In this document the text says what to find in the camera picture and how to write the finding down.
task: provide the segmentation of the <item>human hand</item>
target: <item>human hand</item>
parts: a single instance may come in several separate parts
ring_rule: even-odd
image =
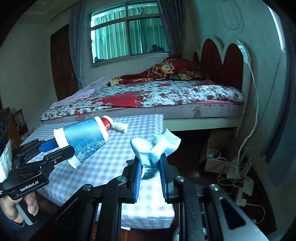
[[[26,203],[28,204],[28,212],[33,214],[34,216],[38,213],[39,207],[37,200],[35,198],[35,192],[32,192],[24,197]],[[22,223],[24,219],[18,213],[15,208],[15,204],[19,203],[22,198],[18,200],[12,200],[8,195],[3,198],[0,198],[0,205],[4,214],[11,220],[16,223]]]

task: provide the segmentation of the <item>window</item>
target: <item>window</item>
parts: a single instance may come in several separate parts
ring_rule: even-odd
[[[157,3],[120,3],[93,12],[91,48],[93,63],[168,52]]]

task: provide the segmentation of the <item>table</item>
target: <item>table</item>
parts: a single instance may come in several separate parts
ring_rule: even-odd
[[[90,156],[77,169],[67,161],[55,165],[49,176],[50,183],[38,190],[48,200],[62,206],[81,186],[90,183],[93,186],[106,184],[120,176],[126,161],[134,159],[130,140],[134,137],[152,141],[163,130],[163,115],[140,115],[114,118],[114,121],[128,123],[128,132],[108,130],[110,141]],[[44,124],[35,130],[24,143],[34,139],[49,140],[54,137],[53,129],[71,123]],[[41,160],[48,153],[41,153],[31,161]],[[140,229],[169,228],[175,214],[171,204],[164,201],[160,177],[142,180],[137,203],[122,204],[121,225]]]

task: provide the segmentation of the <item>window frame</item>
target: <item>window frame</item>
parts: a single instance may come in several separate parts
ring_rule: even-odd
[[[149,13],[149,14],[143,14],[143,15],[133,15],[133,16],[128,16],[128,7],[131,5],[135,5],[135,4],[144,4],[144,3],[156,3],[156,1],[124,1],[124,2],[120,2],[117,4],[112,4],[109,6],[106,6],[104,8],[99,8],[95,11],[93,11],[90,15],[89,15],[89,43],[90,43],[90,59],[91,59],[91,66],[92,68],[98,67],[98,66],[103,66],[103,65],[107,65],[107,64],[111,64],[111,63],[116,63],[116,62],[120,62],[120,61],[126,61],[126,60],[132,60],[132,59],[138,59],[138,58],[142,58],[142,57],[168,57],[169,56],[169,52],[159,52],[159,53],[140,53],[140,54],[132,54],[131,53],[131,43],[130,43],[130,36],[129,36],[129,32],[130,32],[130,28],[129,28],[129,22],[133,21],[133,20],[141,20],[141,19],[151,19],[151,18],[160,18],[160,13]],[[119,19],[114,19],[105,23],[101,23],[99,25],[93,26],[91,27],[91,17],[108,11],[108,10],[112,10],[112,9],[116,9],[119,7],[124,7],[126,9],[126,16],[123,18],[119,18]],[[120,56],[120,57],[116,57],[116,58],[111,58],[111,59],[107,59],[104,61],[99,61],[99,62],[95,62],[93,61],[93,54],[92,54],[92,40],[91,40],[91,32],[94,30],[97,30],[99,28],[103,28],[115,23],[121,23],[121,22],[125,22],[126,25],[126,36],[127,36],[127,48],[128,48],[128,55],[124,55],[124,56]]]

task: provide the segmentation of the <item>wall stain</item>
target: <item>wall stain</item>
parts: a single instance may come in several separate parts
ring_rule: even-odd
[[[201,115],[201,113],[200,113],[200,107],[199,106],[195,107],[193,109],[193,112],[194,112],[193,117],[199,117]]]

